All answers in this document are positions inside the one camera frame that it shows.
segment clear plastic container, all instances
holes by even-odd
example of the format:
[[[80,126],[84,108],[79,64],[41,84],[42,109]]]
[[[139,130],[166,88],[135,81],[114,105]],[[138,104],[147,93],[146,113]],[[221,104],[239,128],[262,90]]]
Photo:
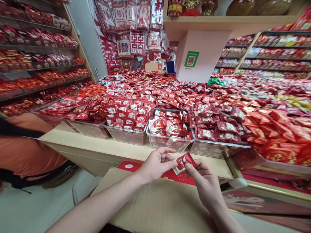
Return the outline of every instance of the clear plastic container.
[[[107,129],[103,126],[103,123],[92,124],[82,121],[68,121],[68,122],[85,136],[100,139],[110,138],[110,134],[107,132]]]
[[[251,147],[251,145],[238,145],[233,143],[214,142],[195,138],[195,141],[190,148],[190,153],[224,159],[224,155],[231,156],[240,152],[241,150]]]
[[[33,110],[31,113],[38,116],[42,120],[44,120],[46,123],[50,124],[55,129],[70,132],[70,133],[79,133],[79,131],[75,127],[73,127],[67,120],[63,119],[64,117],[49,116],[49,115],[45,115],[45,114],[42,114],[39,112],[39,111],[46,109],[48,106],[50,106],[51,104],[53,104],[57,101],[59,101],[59,100],[56,100],[56,101],[53,101],[53,102],[48,103],[46,105],[43,105],[43,106]]]
[[[159,110],[162,112],[169,111],[169,112],[173,112],[177,114],[179,114],[179,112],[182,112],[182,110],[155,108],[152,110],[152,113],[149,119],[153,118],[156,110]],[[171,149],[176,150],[177,153],[182,153],[187,148],[187,146],[194,141],[194,139],[189,140],[189,139],[183,139],[183,138],[168,137],[168,136],[162,136],[158,134],[152,134],[149,130],[149,122],[147,124],[146,131],[147,131],[147,135],[149,138],[150,147],[152,149],[157,149],[159,147],[169,147]],[[192,129],[190,129],[190,131],[194,138],[194,131]]]
[[[146,128],[148,125],[145,127],[143,132],[134,132],[128,129],[108,126],[106,122],[104,122],[103,126],[109,131],[114,140],[142,146],[146,138]]]
[[[233,158],[245,174],[278,180],[311,178],[311,167],[266,160],[254,148],[236,153]]]

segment cardboard box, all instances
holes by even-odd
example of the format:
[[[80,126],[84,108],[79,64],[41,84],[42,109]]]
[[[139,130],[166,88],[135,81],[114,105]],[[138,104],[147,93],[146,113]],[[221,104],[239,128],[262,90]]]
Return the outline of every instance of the cardboard box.
[[[92,195],[130,174],[110,168]],[[195,186],[162,178],[139,189],[109,223],[137,233],[217,232]]]

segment forearm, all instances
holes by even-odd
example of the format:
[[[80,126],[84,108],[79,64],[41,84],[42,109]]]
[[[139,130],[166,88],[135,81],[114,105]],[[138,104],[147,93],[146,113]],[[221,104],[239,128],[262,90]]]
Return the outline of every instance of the forearm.
[[[208,211],[219,232],[245,233],[244,229],[231,214],[224,200],[213,203],[213,206],[208,207]]]
[[[55,223],[47,233],[97,233],[119,209],[144,185],[133,173],[104,191],[82,201]]]

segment wooden counter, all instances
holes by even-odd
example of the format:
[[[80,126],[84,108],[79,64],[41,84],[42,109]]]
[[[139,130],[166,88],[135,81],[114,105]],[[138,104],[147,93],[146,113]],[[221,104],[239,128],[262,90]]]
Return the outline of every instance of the wooden counter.
[[[113,138],[104,140],[57,129],[43,135],[39,140],[97,176],[104,176],[110,167],[117,167],[123,161],[145,161],[154,150],[150,148],[148,139],[143,146],[136,146],[117,142]],[[233,179],[224,159],[191,155],[194,159],[201,158],[210,165],[222,183]]]

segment finger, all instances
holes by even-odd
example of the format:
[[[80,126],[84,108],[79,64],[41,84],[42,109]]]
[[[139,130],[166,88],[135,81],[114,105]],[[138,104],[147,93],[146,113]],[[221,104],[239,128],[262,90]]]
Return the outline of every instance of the finger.
[[[177,167],[177,162],[176,161],[167,161],[161,164],[163,167],[163,173],[167,172],[168,170],[171,170],[172,168]]]
[[[213,173],[212,169],[206,163],[204,163],[202,159],[195,159],[194,161],[198,166],[197,169],[204,171],[204,175]]]
[[[203,179],[202,175],[194,168],[194,166],[190,163],[185,163],[185,168],[188,173],[194,178],[196,182],[199,182]]]
[[[167,154],[167,153],[162,154],[161,158],[164,159],[165,161],[175,160],[175,158],[173,156],[171,156],[170,154]]]
[[[168,147],[160,147],[158,149],[156,149],[157,152],[159,152],[160,154],[164,154],[164,153],[175,153],[176,150],[173,150],[171,148]]]

